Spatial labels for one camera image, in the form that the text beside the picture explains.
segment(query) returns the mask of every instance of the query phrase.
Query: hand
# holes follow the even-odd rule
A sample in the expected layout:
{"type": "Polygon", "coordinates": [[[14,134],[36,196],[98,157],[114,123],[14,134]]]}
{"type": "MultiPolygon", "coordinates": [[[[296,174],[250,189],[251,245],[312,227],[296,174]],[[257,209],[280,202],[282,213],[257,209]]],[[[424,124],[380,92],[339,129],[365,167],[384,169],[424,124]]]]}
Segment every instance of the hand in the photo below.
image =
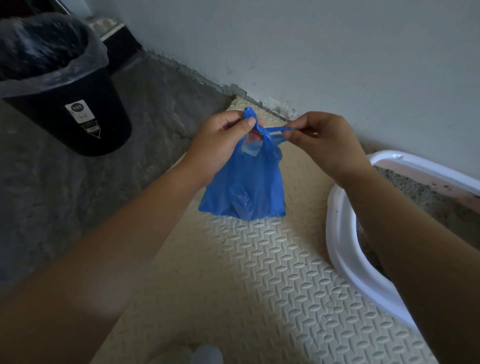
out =
{"type": "Polygon", "coordinates": [[[347,121],[335,114],[310,111],[289,126],[283,137],[299,146],[340,186],[373,172],[372,165],[347,121]]]}
{"type": "MultiPolygon", "coordinates": [[[[201,186],[208,185],[231,157],[235,145],[248,134],[245,143],[261,140],[252,132],[255,118],[242,120],[243,111],[233,110],[215,114],[208,118],[193,139],[192,145],[181,161],[181,165],[192,171],[201,186]]],[[[258,119],[263,126],[265,122],[258,119]]]]}

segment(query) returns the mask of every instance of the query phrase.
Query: concrete floor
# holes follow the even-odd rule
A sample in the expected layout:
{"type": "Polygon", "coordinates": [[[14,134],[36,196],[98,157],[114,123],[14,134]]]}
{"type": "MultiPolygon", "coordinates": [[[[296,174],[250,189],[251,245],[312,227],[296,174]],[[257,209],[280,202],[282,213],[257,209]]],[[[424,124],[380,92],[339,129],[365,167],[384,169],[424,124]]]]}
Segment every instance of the concrete floor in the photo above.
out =
{"type": "Polygon", "coordinates": [[[0,101],[0,292],[67,251],[165,172],[232,98],[146,58],[113,76],[133,133],[102,157],[75,154],[0,101]]]}

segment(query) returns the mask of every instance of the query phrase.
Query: trash can label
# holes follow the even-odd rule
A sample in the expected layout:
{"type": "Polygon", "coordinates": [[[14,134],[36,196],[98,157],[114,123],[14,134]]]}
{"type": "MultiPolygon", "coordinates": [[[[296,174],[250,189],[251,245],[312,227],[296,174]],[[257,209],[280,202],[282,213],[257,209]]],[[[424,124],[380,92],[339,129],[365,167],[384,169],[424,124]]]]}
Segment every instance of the trash can label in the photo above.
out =
{"type": "Polygon", "coordinates": [[[69,113],[73,116],[75,121],[79,124],[95,119],[87,103],[83,100],[75,101],[71,104],[65,105],[69,113]]]}

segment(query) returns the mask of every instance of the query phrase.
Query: textured mat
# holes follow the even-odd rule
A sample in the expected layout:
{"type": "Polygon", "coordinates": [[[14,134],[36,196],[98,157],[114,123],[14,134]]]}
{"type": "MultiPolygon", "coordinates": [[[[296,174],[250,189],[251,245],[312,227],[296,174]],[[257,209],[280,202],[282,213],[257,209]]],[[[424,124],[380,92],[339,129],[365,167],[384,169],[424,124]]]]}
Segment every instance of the textured mat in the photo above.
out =
{"type": "MultiPolygon", "coordinates": [[[[230,109],[252,106],[236,99],[230,109]]],[[[254,107],[267,126],[283,122],[254,107]]],[[[210,343],[225,363],[435,363],[422,337],[356,293],[328,263],[329,177],[281,145],[287,216],[198,212],[200,191],[93,363],[146,363],[210,343]]]]}

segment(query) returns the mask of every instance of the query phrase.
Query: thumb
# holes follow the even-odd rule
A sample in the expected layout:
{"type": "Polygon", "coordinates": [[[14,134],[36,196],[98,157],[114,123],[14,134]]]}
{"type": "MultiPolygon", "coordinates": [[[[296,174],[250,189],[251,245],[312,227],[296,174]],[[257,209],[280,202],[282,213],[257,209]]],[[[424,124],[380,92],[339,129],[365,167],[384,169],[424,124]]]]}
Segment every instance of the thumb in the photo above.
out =
{"type": "Polygon", "coordinates": [[[241,138],[248,134],[255,125],[255,118],[249,117],[247,119],[240,120],[234,126],[227,130],[227,133],[232,139],[235,139],[235,142],[238,143],[241,138]]]}
{"type": "Polygon", "coordinates": [[[307,134],[304,134],[298,130],[285,130],[282,132],[282,134],[286,140],[303,149],[308,154],[313,153],[316,147],[315,138],[312,138],[311,136],[308,136],[307,134]]]}

